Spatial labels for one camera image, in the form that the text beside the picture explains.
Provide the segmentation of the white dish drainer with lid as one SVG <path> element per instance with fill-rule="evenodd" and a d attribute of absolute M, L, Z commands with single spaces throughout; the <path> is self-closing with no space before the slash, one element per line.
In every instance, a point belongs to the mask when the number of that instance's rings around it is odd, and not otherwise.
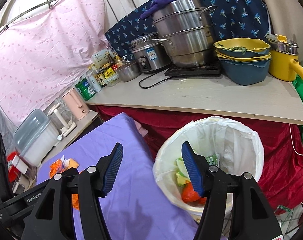
<path fill-rule="evenodd" d="M 40 109 L 33 110 L 14 132 L 15 148 L 31 166 L 40 166 L 59 142 L 59 131 Z"/>

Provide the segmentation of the large steel steamer pot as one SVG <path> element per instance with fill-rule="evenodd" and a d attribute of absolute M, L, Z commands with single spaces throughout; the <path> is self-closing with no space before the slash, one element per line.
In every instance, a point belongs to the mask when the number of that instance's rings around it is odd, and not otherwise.
<path fill-rule="evenodd" d="M 211 13 L 216 9 L 202 0 L 177 0 L 151 15 L 158 40 L 173 64 L 199 67 L 212 57 L 216 37 Z"/>

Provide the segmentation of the white coffee maker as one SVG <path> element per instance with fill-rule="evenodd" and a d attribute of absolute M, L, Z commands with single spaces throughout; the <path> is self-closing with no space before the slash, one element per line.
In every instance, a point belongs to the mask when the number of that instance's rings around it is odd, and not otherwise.
<path fill-rule="evenodd" d="M 77 127 L 76 122 L 73 120 L 73 115 L 68 111 L 64 111 L 60 102 L 49 109 L 47 116 L 53 121 L 64 138 Z"/>

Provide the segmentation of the pink electric kettle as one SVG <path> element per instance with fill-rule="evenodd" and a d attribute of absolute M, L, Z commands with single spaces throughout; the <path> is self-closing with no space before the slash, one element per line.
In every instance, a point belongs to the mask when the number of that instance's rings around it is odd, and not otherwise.
<path fill-rule="evenodd" d="M 74 88 L 69 89 L 65 94 L 63 94 L 62 99 L 77 120 L 83 119 L 90 111 L 83 98 Z"/>

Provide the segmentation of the yellow saucepan with lid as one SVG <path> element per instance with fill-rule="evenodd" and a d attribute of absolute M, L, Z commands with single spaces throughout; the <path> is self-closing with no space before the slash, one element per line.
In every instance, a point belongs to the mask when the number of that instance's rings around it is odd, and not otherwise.
<path fill-rule="evenodd" d="M 269 73 L 286 82 L 292 82 L 298 75 L 303 80 L 303 67 L 298 60 L 298 44 L 284 35 L 267 34 L 271 62 Z"/>

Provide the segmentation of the pink curtain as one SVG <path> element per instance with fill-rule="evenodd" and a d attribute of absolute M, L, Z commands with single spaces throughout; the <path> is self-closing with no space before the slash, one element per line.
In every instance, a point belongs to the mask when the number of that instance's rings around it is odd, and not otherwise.
<path fill-rule="evenodd" d="M 0 35 L 0 106 L 19 126 L 74 84 L 109 45 L 103 0 L 60 0 Z"/>

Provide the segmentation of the black induction cooker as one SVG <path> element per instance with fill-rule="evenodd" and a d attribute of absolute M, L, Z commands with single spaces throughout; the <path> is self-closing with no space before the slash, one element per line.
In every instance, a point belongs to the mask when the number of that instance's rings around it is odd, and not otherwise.
<path fill-rule="evenodd" d="M 221 68 L 217 64 L 209 64 L 192 68 L 180 68 L 172 66 L 164 72 L 167 77 L 204 77 L 204 76 L 220 76 Z"/>

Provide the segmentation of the dark red cloth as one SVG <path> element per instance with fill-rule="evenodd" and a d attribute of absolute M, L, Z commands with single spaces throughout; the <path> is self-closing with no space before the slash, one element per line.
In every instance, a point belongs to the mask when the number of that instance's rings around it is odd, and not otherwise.
<path fill-rule="evenodd" d="M 152 158 L 178 129 L 191 121 L 207 118 L 205 114 L 139 108 L 90 106 L 90 109 L 98 112 L 104 121 L 126 113 L 139 122 L 148 130 L 145 142 Z M 264 168 L 258 184 L 271 207 L 303 207 L 303 144 L 299 127 L 281 122 L 245 118 L 236 120 L 256 131 L 262 141 Z"/>

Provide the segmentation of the orange plastic snack wrapper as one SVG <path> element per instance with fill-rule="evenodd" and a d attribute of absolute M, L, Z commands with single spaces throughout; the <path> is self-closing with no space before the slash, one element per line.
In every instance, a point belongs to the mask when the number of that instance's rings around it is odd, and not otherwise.
<path fill-rule="evenodd" d="M 79 163 L 77 163 L 74 159 L 65 159 L 65 157 L 62 156 L 60 159 L 57 159 L 50 165 L 49 178 L 51 179 L 57 173 L 63 173 L 70 168 L 78 167 Z M 72 194 L 72 207 L 79 210 L 78 194 Z"/>

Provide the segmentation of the purple tablecloth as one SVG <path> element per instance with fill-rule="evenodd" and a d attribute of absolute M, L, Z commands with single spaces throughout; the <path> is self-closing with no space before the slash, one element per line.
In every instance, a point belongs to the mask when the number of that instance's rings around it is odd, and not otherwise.
<path fill-rule="evenodd" d="M 37 183 L 49 178 L 50 165 L 60 157 L 73 159 L 78 170 L 94 166 L 123 145 L 123 159 L 113 189 L 100 199 L 112 239 L 193 239 L 198 225 L 192 216 L 170 203 L 156 185 L 149 148 L 134 120 L 118 114 L 41 165 Z"/>

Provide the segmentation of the white tea bottle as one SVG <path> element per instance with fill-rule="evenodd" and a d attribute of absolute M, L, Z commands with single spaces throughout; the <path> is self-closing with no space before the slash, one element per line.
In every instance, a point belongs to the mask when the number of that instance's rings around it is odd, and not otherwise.
<path fill-rule="evenodd" d="M 87 73 L 88 80 L 91 82 L 92 87 L 95 89 L 97 93 L 102 90 L 101 85 L 98 83 L 93 74 Z"/>

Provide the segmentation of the white blender cup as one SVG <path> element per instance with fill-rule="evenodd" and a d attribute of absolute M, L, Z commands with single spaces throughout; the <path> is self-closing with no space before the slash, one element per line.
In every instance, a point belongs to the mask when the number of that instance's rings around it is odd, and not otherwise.
<path fill-rule="evenodd" d="M 22 159 L 20 159 L 18 155 L 14 156 L 12 165 L 16 167 L 29 180 L 34 180 L 35 175 L 33 170 Z"/>

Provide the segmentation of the red plastic bag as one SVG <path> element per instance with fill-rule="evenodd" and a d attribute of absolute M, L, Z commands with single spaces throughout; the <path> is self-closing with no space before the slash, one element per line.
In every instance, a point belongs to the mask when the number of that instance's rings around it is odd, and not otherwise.
<path fill-rule="evenodd" d="M 205 205 L 207 198 L 201 198 L 197 192 L 194 191 L 192 183 L 187 183 L 182 189 L 181 198 L 184 203 L 192 203 L 198 205 Z"/>

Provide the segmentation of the yellow green snack bag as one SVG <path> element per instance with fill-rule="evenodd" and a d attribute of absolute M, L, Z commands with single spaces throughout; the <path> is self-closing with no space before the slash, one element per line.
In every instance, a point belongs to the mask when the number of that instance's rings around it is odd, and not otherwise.
<path fill-rule="evenodd" d="M 176 159 L 178 171 L 176 172 L 176 181 L 178 186 L 190 183 L 190 178 L 182 158 Z"/>

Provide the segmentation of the white carton box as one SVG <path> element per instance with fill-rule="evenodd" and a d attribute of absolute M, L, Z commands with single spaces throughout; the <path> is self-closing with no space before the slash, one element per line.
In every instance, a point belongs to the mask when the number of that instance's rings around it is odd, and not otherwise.
<path fill-rule="evenodd" d="M 92 55 L 91 58 L 92 58 L 93 63 L 95 64 L 96 68 L 100 69 L 104 65 L 110 63 L 109 58 L 107 56 L 108 52 L 109 52 L 109 50 L 103 49 Z"/>

